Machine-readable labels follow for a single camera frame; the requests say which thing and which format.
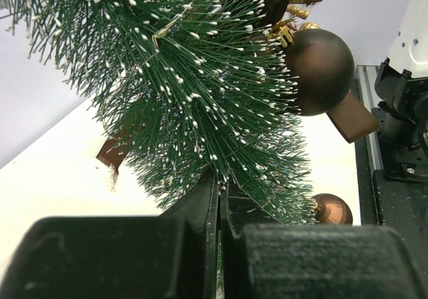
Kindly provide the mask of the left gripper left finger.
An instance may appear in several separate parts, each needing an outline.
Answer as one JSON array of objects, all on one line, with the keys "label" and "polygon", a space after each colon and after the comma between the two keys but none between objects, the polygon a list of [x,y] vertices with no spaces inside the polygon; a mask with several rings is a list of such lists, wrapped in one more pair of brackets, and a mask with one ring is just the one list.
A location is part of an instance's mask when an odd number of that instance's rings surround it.
[{"label": "left gripper left finger", "polygon": [[2,298],[214,298],[213,171],[159,216],[46,217],[24,235]]}]

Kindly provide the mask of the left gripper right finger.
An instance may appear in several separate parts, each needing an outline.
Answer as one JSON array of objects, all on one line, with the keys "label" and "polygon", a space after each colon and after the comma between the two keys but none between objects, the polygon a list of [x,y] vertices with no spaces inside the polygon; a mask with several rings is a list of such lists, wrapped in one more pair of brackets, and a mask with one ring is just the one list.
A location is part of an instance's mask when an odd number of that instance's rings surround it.
[{"label": "left gripper right finger", "polygon": [[426,298],[401,236],[379,225],[286,225],[235,183],[221,195],[226,298]]}]

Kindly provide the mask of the brown bauble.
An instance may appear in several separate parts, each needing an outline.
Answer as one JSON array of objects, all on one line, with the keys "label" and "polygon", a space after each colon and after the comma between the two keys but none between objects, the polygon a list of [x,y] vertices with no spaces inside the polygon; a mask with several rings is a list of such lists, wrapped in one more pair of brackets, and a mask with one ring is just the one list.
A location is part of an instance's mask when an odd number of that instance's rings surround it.
[{"label": "brown bauble", "polygon": [[286,73],[292,85],[276,97],[286,111],[302,116],[323,114],[337,106],[350,90],[354,58],[345,41],[325,29],[294,33],[285,49]]},{"label": "brown bauble", "polygon": [[352,211],[340,197],[329,193],[321,193],[312,198],[314,200],[314,217],[317,224],[353,224]]}]

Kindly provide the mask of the brown ribbon bow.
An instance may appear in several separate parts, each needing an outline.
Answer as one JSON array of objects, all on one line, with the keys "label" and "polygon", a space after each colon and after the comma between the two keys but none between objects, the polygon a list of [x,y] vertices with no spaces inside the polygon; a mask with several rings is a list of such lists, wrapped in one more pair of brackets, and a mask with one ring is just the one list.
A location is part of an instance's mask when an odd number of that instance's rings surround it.
[{"label": "brown ribbon bow", "polygon": [[[303,116],[326,113],[342,137],[349,143],[374,132],[378,123],[358,98],[349,92],[353,58],[350,49],[336,34],[319,28],[314,23],[303,23],[299,27],[281,19],[281,15],[305,19],[300,8],[320,0],[266,0],[267,20],[272,23],[268,36],[281,43],[278,49],[288,49],[292,71],[301,73],[302,89],[296,102]],[[303,65],[314,66],[315,61],[304,54],[313,53],[322,66],[331,71],[331,76],[316,80],[302,73]]]}]

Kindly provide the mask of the small green christmas tree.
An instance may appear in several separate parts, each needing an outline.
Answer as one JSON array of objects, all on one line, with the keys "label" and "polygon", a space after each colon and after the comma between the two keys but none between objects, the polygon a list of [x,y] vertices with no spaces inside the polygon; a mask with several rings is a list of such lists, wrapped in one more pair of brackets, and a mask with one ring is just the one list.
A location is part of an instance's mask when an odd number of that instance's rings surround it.
[{"label": "small green christmas tree", "polygon": [[292,82],[266,0],[1,0],[29,54],[89,96],[160,206],[211,169],[273,218],[314,222]]}]

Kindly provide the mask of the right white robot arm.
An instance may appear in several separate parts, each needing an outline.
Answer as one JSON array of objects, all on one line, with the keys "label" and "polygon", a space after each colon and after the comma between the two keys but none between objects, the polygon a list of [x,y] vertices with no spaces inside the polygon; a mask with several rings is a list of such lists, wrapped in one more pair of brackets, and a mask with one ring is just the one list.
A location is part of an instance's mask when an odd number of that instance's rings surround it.
[{"label": "right white robot arm", "polygon": [[392,181],[427,182],[427,0],[409,0],[374,90],[381,168]]}]

